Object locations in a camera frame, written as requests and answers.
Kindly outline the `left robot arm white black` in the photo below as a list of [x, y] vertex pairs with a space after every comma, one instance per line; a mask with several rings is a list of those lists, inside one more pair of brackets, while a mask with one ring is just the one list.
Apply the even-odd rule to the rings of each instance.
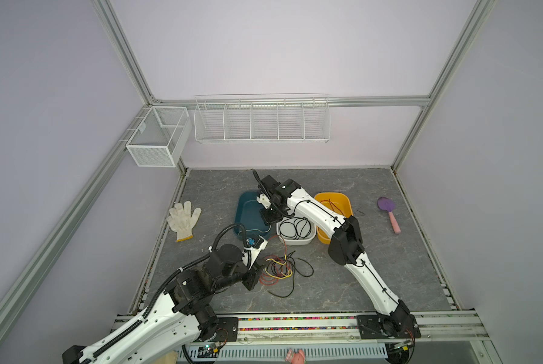
[[138, 315], [94, 344], [68, 348], [62, 361], [151, 363], [177, 347], [214, 338], [219, 319], [212, 298], [237, 283], [251, 291], [267, 245], [262, 236], [250, 237], [243, 224], [225, 227], [206, 255], [172, 273]]

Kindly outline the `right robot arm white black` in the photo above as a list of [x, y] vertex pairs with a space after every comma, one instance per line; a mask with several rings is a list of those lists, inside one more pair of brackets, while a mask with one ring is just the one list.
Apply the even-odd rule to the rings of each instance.
[[353, 275], [374, 306], [377, 334], [387, 338], [421, 337], [415, 316], [372, 265], [356, 217], [330, 210], [292, 179], [280, 183], [270, 175], [261, 178], [257, 171], [253, 175], [258, 184], [261, 215], [267, 224], [300, 215], [330, 238], [328, 255]]

